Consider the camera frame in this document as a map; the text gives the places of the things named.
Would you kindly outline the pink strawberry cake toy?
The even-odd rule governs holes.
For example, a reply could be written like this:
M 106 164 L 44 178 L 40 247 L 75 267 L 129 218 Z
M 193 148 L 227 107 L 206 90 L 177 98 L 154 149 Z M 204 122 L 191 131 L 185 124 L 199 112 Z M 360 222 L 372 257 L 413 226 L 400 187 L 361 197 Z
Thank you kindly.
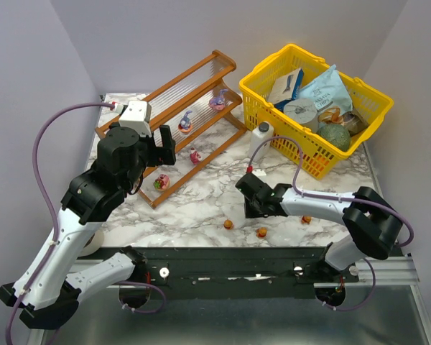
M 170 178 L 168 175 L 160 174 L 153 182 L 153 186 L 158 191 L 165 191 L 170 187 Z

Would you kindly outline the orange bear toy front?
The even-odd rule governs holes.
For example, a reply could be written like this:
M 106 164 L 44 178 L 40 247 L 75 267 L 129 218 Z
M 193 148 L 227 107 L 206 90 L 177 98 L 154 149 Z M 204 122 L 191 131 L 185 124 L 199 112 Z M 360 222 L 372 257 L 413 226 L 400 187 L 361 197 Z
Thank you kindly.
M 268 232 L 268 230 L 265 227 L 258 228 L 256 230 L 256 236 L 258 238 L 264 238 L 267 235 L 267 232 Z

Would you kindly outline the small burger toy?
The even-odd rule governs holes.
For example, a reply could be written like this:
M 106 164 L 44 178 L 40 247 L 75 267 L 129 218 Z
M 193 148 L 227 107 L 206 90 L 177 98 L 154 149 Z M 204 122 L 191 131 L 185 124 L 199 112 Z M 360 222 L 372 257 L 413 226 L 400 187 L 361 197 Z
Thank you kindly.
M 233 229 L 233 222 L 229 219 L 226 219 L 223 223 L 223 227 L 225 229 L 231 230 L 231 229 Z

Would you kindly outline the dark pink cake toy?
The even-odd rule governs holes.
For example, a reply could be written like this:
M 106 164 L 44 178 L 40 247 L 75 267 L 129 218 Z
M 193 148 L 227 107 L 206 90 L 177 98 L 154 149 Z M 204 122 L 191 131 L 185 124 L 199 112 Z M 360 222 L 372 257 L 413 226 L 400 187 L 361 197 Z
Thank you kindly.
M 190 161 L 192 162 L 192 164 L 197 165 L 198 163 L 200 163 L 202 160 L 202 157 L 199 153 L 199 151 L 197 151 L 194 147 L 190 148 Z

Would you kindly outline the purple bunny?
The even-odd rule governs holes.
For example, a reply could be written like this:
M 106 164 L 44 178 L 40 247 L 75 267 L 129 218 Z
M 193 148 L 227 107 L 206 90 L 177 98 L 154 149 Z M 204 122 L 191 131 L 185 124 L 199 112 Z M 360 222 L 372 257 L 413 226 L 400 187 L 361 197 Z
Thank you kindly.
M 178 129 L 183 134 L 189 134 L 193 129 L 193 125 L 189 117 L 191 113 L 191 110 L 186 111 L 178 124 Z
M 215 111 L 224 110 L 224 108 L 226 107 L 226 100 L 224 95 L 227 91 L 228 89 L 221 89 L 217 96 L 214 96 L 212 97 L 211 100 L 209 100 L 208 102 L 209 107 Z

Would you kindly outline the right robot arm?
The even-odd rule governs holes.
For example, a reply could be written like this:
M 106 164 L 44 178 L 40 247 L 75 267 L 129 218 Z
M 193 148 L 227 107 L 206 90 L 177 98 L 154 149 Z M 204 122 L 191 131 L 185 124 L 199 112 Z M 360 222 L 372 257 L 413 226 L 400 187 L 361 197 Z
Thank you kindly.
M 391 254 L 403 226 L 394 209 L 372 188 L 354 193 L 298 190 L 290 184 L 269 187 L 253 173 L 246 173 L 236 189 L 244 196 L 245 217 L 311 216 L 343 225 L 348 235 L 327 245 L 319 268 L 344 271 L 367 257 L 385 260 Z

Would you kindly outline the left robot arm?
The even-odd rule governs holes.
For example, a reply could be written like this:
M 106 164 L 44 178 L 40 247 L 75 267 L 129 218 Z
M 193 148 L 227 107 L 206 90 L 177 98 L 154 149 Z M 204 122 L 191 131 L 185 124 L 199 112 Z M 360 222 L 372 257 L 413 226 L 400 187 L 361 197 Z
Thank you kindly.
M 114 124 L 97 144 L 97 158 L 69 184 L 57 214 L 58 232 L 23 276 L 0 287 L 0 299 L 21 309 L 22 323 L 30 329 L 57 330 L 82 301 L 109 285 L 145 282 L 146 258 L 132 247 L 78 273 L 70 273 L 88 240 L 132 193 L 148 167 L 174 165 L 175 141 L 170 127 L 159 128 L 162 146 L 153 136 Z

